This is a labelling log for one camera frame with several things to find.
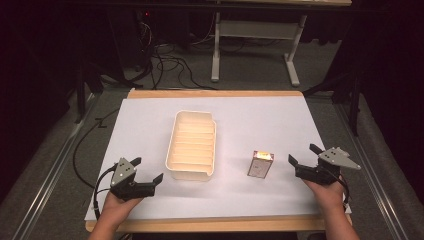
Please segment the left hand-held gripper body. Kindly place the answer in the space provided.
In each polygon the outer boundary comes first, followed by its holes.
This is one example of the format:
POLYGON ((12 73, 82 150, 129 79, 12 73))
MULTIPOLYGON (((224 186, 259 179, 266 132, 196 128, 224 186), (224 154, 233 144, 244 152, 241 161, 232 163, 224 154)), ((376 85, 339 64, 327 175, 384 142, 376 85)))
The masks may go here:
POLYGON ((110 183, 110 192, 124 201, 136 198, 152 197, 156 185, 152 182, 137 183, 137 169, 125 158, 121 158, 116 166, 110 183))

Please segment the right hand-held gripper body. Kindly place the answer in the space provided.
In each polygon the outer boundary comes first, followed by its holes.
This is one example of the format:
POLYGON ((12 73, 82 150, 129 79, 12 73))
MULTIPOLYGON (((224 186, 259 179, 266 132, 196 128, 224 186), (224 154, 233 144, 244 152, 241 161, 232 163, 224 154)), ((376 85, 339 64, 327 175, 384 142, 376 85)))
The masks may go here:
POLYGON ((323 150, 317 156, 315 167, 299 164, 298 168, 295 168, 295 176, 319 185, 331 185, 339 179, 341 167, 361 169, 361 166, 351 160, 350 155, 339 147, 323 150))

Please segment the person's right hand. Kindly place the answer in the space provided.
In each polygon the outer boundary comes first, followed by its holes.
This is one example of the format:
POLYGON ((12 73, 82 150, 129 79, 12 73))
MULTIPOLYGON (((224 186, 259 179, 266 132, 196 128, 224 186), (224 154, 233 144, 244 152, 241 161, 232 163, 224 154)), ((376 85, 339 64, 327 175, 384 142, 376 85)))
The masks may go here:
POLYGON ((343 209, 344 188, 340 183, 334 182, 331 185, 319 185, 307 180, 304 180, 304 183, 313 192, 322 211, 328 212, 330 210, 343 209))

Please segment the person's left hand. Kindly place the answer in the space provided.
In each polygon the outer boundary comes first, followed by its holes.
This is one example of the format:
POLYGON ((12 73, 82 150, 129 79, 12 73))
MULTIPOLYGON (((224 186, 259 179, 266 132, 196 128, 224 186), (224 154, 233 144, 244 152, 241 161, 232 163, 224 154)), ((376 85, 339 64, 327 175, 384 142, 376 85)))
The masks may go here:
POLYGON ((142 198, 124 201, 116 197, 114 194, 108 193, 105 198, 100 218, 114 223, 121 223, 141 201, 142 198))

